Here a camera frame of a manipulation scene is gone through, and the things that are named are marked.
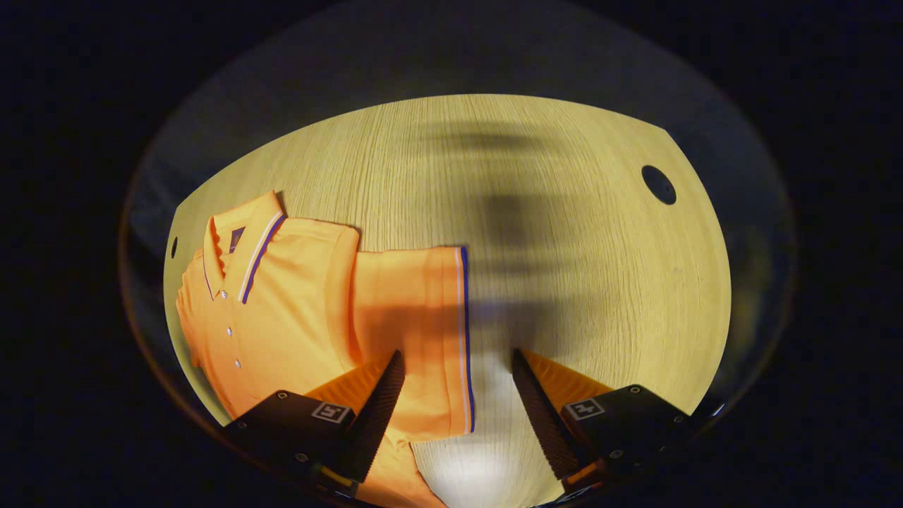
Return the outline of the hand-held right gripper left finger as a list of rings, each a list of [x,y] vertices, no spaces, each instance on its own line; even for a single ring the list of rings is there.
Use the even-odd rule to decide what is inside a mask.
[[[275,390],[224,428],[224,440],[318,497],[357,497],[392,418],[404,360],[391,351],[306,394]]]

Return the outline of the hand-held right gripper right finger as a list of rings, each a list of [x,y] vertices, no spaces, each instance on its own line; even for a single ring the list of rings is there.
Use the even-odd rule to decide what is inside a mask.
[[[526,349],[513,350],[511,370],[565,494],[618,488],[691,436],[690,414],[641,384],[610,388]]]

